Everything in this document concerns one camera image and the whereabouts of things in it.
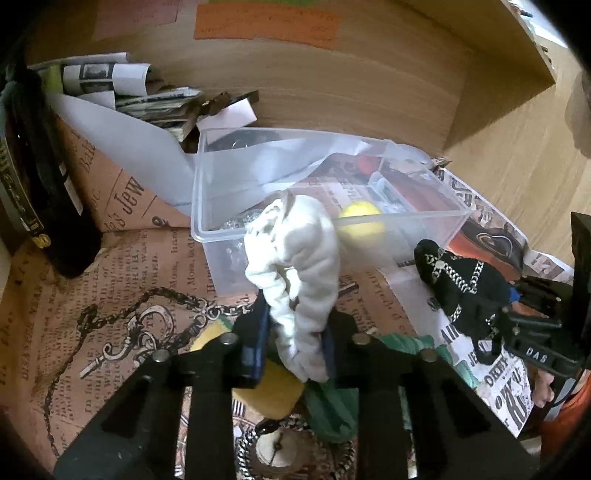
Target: orange object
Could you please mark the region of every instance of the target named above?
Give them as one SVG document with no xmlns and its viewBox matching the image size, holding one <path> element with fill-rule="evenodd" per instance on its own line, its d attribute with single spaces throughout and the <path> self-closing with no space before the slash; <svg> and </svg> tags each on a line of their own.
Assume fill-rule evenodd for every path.
<svg viewBox="0 0 591 480">
<path fill-rule="evenodd" d="M 541 458 L 546 460 L 557 453 L 568 438 L 587 406 L 591 403 L 591 375 L 585 385 L 570 400 L 564 403 L 553 421 L 544 421 L 540 426 L 542 437 Z"/>
<path fill-rule="evenodd" d="M 316 8 L 281 4 L 199 4 L 195 39 L 273 38 L 333 49 L 338 18 Z"/>
</svg>

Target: pink paper note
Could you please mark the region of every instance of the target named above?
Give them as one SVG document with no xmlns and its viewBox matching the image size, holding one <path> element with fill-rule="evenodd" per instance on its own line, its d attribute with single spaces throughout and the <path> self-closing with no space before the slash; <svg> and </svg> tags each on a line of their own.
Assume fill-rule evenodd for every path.
<svg viewBox="0 0 591 480">
<path fill-rule="evenodd" d="M 179 0 L 99 0 L 95 41 L 177 21 Z"/>
</svg>

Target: wooden board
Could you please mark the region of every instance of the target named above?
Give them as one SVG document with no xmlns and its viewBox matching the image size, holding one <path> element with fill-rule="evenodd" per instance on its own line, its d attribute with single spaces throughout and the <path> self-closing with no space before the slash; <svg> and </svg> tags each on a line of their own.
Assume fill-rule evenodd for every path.
<svg viewBox="0 0 591 480">
<path fill-rule="evenodd" d="M 552 42 L 556 85 L 480 55 L 450 133 L 450 168 L 517 223 L 530 244 L 572 262 L 570 212 L 591 213 L 591 110 L 572 54 Z"/>
<path fill-rule="evenodd" d="M 554 72 L 533 33 L 507 0 L 401 0 L 493 57 L 554 83 Z"/>
<path fill-rule="evenodd" d="M 41 17 L 31 62 L 129 50 L 169 82 L 207 93 L 259 89 L 258 125 L 391 138 L 439 155 L 472 49 L 390 0 L 331 0 L 340 18 L 334 50 L 277 40 L 194 40 L 197 2 L 175 24 L 92 41 L 96 2 L 62 0 Z"/>
</svg>

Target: screw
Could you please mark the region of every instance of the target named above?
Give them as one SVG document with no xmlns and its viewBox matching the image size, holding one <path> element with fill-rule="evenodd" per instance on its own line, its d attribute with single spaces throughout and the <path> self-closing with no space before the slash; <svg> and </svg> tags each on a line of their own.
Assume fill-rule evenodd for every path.
<svg viewBox="0 0 591 480">
<path fill-rule="evenodd" d="M 160 350 L 156 350 L 154 353 L 152 353 L 152 358 L 155 362 L 161 364 L 170 358 L 170 353 L 168 350 L 161 348 Z"/>
<path fill-rule="evenodd" d="M 421 350 L 421 358 L 432 364 L 437 361 L 437 352 L 432 348 L 424 348 Z"/>
<path fill-rule="evenodd" d="M 355 345 L 369 345 L 369 343 L 371 342 L 371 337 L 366 333 L 358 332 L 353 334 L 351 340 L 353 340 L 353 343 Z"/>
<path fill-rule="evenodd" d="M 220 342 L 224 345 L 234 345 L 238 341 L 238 335 L 232 332 L 226 332 L 220 335 Z"/>
</svg>

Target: red object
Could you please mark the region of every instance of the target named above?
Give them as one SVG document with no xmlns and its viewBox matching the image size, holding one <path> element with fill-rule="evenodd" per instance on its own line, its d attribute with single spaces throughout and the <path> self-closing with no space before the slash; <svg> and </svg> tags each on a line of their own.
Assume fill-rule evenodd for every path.
<svg viewBox="0 0 591 480">
<path fill-rule="evenodd" d="M 576 395 L 566 401 L 553 421 L 543 421 L 540 426 L 542 437 L 542 460 L 558 453 L 570 433 L 580 421 L 591 403 L 591 375 Z"/>
</svg>

